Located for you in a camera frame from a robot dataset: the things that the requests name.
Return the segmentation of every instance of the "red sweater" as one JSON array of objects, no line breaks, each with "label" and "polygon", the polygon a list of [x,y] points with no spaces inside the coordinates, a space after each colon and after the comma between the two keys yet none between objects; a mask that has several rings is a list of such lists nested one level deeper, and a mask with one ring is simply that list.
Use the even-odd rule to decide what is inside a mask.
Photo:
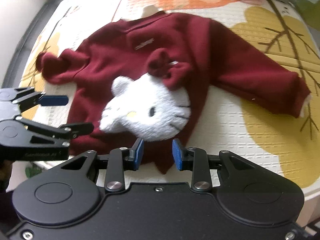
[{"label": "red sweater", "polygon": [[[101,113],[114,97],[112,82],[119,76],[139,79],[149,73],[160,77],[168,90],[184,87],[190,100],[190,119],[176,135],[186,144],[214,85],[255,103],[274,114],[298,117],[310,93],[296,72],[281,67],[209,18],[161,11],[152,16],[109,23],[85,39],[76,51],[59,57],[41,53],[36,67],[52,84],[75,82],[76,94],[68,123],[92,122],[92,134],[72,140],[71,154],[89,149],[106,154],[131,147],[136,137],[128,132],[99,129]],[[161,172],[173,164],[172,138],[145,143],[143,162],[155,162]]]}]

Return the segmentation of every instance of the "white plush cat face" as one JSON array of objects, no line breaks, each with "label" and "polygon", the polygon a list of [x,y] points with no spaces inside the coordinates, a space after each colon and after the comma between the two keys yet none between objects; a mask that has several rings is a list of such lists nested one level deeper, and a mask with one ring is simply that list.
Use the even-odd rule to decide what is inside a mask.
[{"label": "white plush cat face", "polygon": [[117,77],[112,83],[114,98],[106,105],[100,130],[130,131],[145,141],[166,140],[179,133],[190,117],[185,88],[169,91],[161,78],[144,74],[136,81]]}]

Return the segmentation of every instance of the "cat eye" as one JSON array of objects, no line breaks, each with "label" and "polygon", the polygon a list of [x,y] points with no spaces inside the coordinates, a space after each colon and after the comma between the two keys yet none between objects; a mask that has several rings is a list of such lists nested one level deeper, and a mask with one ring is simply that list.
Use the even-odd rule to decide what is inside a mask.
[{"label": "cat eye", "polygon": [[155,115],[155,113],[156,113],[156,108],[153,106],[149,110],[149,116],[153,117]]}]

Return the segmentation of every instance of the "quilted blanket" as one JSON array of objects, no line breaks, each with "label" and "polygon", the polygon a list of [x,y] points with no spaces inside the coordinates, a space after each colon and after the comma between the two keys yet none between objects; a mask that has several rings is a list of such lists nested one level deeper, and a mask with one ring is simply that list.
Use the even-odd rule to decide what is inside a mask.
[{"label": "quilted blanket", "polygon": [[[320,194],[319,51],[299,14],[279,1],[264,0],[261,6],[253,6],[239,0],[64,0],[34,44],[20,85],[44,89],[48,94],[67,94],[70,103],[65,107],[34,107],[24,117],[52,126],[65,123],[76,90],[73,83],[45,83],[35,69],[39,52],[59,55],[65,48],[76,49],[98,28],[120,18],[138,18],[141,9],[151,4],[223,23],[286,69],[296,71],[312,92],[305,117],[295,119],[273,115],[212,86],[188,146],[203,148],[209,154],[228,149],[291,179],[303,188],[306,199]],[[40,162],[46,168],[56,164]],[[178,172],[172,167],[162,175],[152,163],[142,165],[138,172],[126,172],[127,183],[190,180],[188,171]],[[219,184],[215,171],[212,181]]]}]

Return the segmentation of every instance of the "branch pattern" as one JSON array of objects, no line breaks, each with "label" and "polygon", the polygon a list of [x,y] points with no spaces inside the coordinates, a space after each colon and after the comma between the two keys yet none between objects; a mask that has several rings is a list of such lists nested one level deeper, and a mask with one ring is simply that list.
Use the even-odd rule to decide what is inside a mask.
[{"label": "branch pattern", "polygon": [[[71,7],[65,12],[65,14],[63,15],[63,17],[62,17],[60,20],[57,21],[57,23],[55,24],[54,28],[52,29],[52,31],[51,31],[48,39],[46,40],[46,42],[45,42],[45,44],[44,44],[44,47],[43,47],[43,49],[41,50],[40,53],[42,53],[42,52],[47,52],[47,50],[50,48],[50,46],[48,46],[48,43],[49,43],[50,38],[51,38],[52,35],[53,35],[54,30],[57,28],[59,22],[60,22],[63,18],[65,18],[65,17],[67,16],[67,14],[68,14],[68,12],[70,11],[70,9],[71,9]],[[36,84],[36,75],[37,75],[37,74],[38,74],[38,70],[36,69],[36,60],[35,60],[34,63],[32,64],[32,66],[31,66],[31,68],[30,68],[30,71],[29,71],[26,75],[24,75],[24,76],[22,77],[22,81],[31,78],[31,79],[30,79],[30,82],[29,82],[29,84],[28,84],[28,87],[30,87],[30,86],[35,86],[35,84]]]},{"label": "branch pattern", "polygon": [[[276,33],[276,36],[271,40],[270,43],[259,42],[258,44],[266,45],[267,48],[265,50],[265,53],[268,53],[270,51],[271,47],[275,43],[277,43],[279,51],[281,52],[281,45],[280,45],[280,40],[279,39],[282,36],[287,35],[287,37],[288,37],[288,39],[290,41],[290,44],[292,46],[292,50],[293,50],[293,53],[294,53],[294,58],[298,62],[298,66],[299,66],[300,73],[301,73],[301,76],[302,76],[303,80],[306,82],[306,76],[305,76],[305,73],[306,73],[313,80],[314,86],[315,86],[315,89],[316,89],[316,96],[319,96],[318,88],[320,89],[320,83],[312,76],[310,71],[308,71],[308,70],[303,68],[303,65],[301,63],[301,60],[300,60],[300,57],[299,57],[299,54],[298,54],[298,50],[297,50],[296,45],[295,45],[295,43],[293,41],[292,35],[295,35],[299,40],[302,41],[302,43],[304,44],[305,49],[306,49],[308,54],[310,54],[312,52],[314,55],[316,55],[316,57],[318,59],[320,59],[319,55],[304,41],[304,39],[302,38],[304,36],[303,34],[296,33],[294,30],[292,30],[285,23],[284,19],[282,18],[281,14],[279,13],[277,7],[272,2],[272,0],[267,0],[267,1],[270,4],[270,6],[272,7],[272,9],[274,10],[277,18],[279,19],[283,30],[279,31],[279,30],[274,30],[274,29],[265,27],[266,30],[269,30],[269,31],[272,31],[272,32]],[[314,122],[314,120],[312,119],[310,103],[308,103],[308,116],[307,116],[305,122],[303,123],[303,125],[302,125],[302,127],[300,129],[300,132],[302,132],[304,130],[304,128],[306,127],[307,124],[309,124],[309,127],[310,127],[310,139],[312,140],[312,127],[314,126],[318,132],[319,132],[319,129],[318,129],[316,123]]]}]

